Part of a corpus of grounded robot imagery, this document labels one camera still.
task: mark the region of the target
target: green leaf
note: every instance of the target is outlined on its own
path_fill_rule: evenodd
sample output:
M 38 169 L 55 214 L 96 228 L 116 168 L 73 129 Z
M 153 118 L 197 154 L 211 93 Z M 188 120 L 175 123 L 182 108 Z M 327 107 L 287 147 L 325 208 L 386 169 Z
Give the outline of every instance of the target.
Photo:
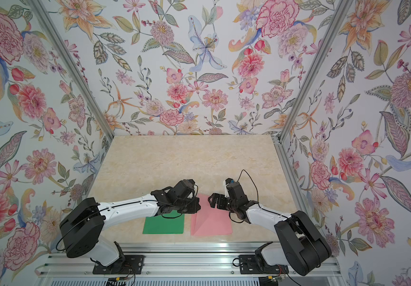
M 155 49 L 155 48 L 158 48 L 158 47 L 161 47 L 161 44 L 158 43 L 158 41 L 155 40 L 155 38 L 150 38 L 150 39 L 148 39 L 148 41 L 145 42 L 145 45 L 144 45 L 144 48 L 142 49 L 142 52 L 146 52 L 150 49 Z M 140 58 L 139 66 L 141 66 L 141 65 L 142 65 L 142 59 Z
M 165 14 L 165 15 L 164 15 L 164 19 L 165 19 L 169 24 L 178 27 L 177 21 L 175 21 L 174 16 L 172 16 L 172 15 L 170 15 L 170 14 Z
M 7 16 L 12 19 L 18 19 L 23 16 L 24 8 L 19 5 L 12 5 Z
M 371 249 L 372 246 L 370 246 L 365 240 L 362 238 L 355 237 L 350 241 L 353 246 L 355 246 L 358 250 L 360 251 L 365 251 L 367 249 Z
M 378 40 L 377 48 L 374 53 L 374 64 L 376 66 L 382 66 L 385 63 L 387 56 L 388 45 L 384 41 Z
M 186 6 L 184 4 L 181 4 L 181 3 L 175 3 L 175 4 L 172 5 L 172 7 L 174 7 L 174 9 L 177 10 L 177 11 L 181 11 L 181 10 L 186 9 Z
M 384 72 L 385 72 L 384 70 L 375 70 L 371 72 L 367 77 L 364 77 L 364 78 L 368 80 L 374 80 L 378 78 L 379 76 L 381 76 Z
M 223 118 L 225 117 L 225 115 L 226 115 L 226 109 L 223 109 L 222 111 L 218 113 L 218 118 Z
M 58 173 L 60 174 L 61 177 L 65 178 L 66 170 L 63 164 L 61 164 L 60 162 L 58 162 Z
M 123 31 L 128 32 L 128 33 L 132 33 L 134 31 L 134 28 L 132 27 L 131 22 L 129 22 L 128 19 L 121 17 L 121 16 L 114 16 L 113 19 L 117 21 L 118 26 L 120 26 L 120 28 Z
M 14 134 L 10 140 L 0 148 L 0 168 L 15 157 L 21 144 L 21 138 L 27 131 L 21 131 Z
M 131 120 L 135 120 L 137 119 L 137 117 L 139 116 L 140 111 L 136 111 L 131 115 Z

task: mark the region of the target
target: green paper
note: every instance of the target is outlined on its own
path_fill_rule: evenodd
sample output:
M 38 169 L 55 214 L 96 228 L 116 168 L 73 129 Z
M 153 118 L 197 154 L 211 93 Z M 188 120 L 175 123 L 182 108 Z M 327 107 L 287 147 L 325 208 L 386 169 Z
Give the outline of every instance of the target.
M 176 217 L 179 213 L 173 210 L 170 214 L 163 214 L 165 217 Z M 143 234 L 170 234 L 183 233 L 185 226 L 185 215 L 178 218 L 168 219 L 161 215 L 145 218 Z

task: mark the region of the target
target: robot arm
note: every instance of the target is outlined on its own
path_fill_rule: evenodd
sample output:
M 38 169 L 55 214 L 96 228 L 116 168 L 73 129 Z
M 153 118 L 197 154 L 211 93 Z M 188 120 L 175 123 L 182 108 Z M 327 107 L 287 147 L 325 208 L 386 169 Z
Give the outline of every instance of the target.
M 210 206 L 234 212 L 247 223 L 260 225 L 279 237 L 279 243 L 265 244 L 256 253 L 262 256 L 260 268 L 265 265 L 291 265 L 302 276 L 331 256 L 331 249 L 302 211 L 294 214 L 282 213 L 263 207 L 254 200 L 248 200 L 239 182 L 225 181 L 229 196 L 214 193 L 208 198 Z
M 83 200 L 60 224 L 66 255 L 69 258 L 87 254 L 103 266 L 121 268 L 124 255 L 117 243 L 100 235 L 102 230 L 140 217 L 179 213 L 197 213 L 199 198 L 194 194 L 194 180 L 179 181 L 173 188 L 156 190 L 143 197 L 111 203 Z

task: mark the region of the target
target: blue flower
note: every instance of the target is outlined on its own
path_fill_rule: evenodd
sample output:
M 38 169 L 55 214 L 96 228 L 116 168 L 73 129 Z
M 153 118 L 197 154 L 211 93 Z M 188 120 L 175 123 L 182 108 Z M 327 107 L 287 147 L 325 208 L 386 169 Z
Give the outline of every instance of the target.
M 189 21 L 189 32 L 188 37 L 191 40 L 193 45 L 193 51 L 199 54 L 199 62 L 196 66 L 193 66 L 189 69 L 190 72 L 199 72 L 202 69 L 202 64 L 206 61 L 210 65 L 217 69 L 221 70 L 226 68 L 226 66 L 221 62 L 220 59 L 214 57 L 211 52 L 215 50 L 216 45 L 218 44 L 218 37 L 216 33 L 213 35 L 208 35 L 204 38 L 204 41 L 201 39 L 202 34 L 202 25 L 195 16 L 190 16 Z
M 74 171 L 78 171 L 80 173 L 84 173 L 84 172 L 93 172 L 93 173 L 97 173 L 97 168 L 99 168 L 99 154 L 93 159 L 91 160 L 91 157 L 85 153 L 85 160 L 84 160 L 84 164 L 80 163 L 76 163 L 74 165 Z
M 47 207 L 37 205 L 35 209 L 32 210 L 32 218 L 34 219 L 34 223 L 37 225 L 40 225 L 46 214 L 47 214 Z

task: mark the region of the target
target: red berry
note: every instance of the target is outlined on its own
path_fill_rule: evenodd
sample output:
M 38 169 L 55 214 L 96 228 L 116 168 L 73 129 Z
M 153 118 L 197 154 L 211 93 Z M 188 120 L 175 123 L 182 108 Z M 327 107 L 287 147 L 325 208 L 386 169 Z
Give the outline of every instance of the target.
M 18 84 L 13 84 L 10 86 L 11 94 L 18 94 L 18 91 L 20 91 L 20 87 L 18 86 Z

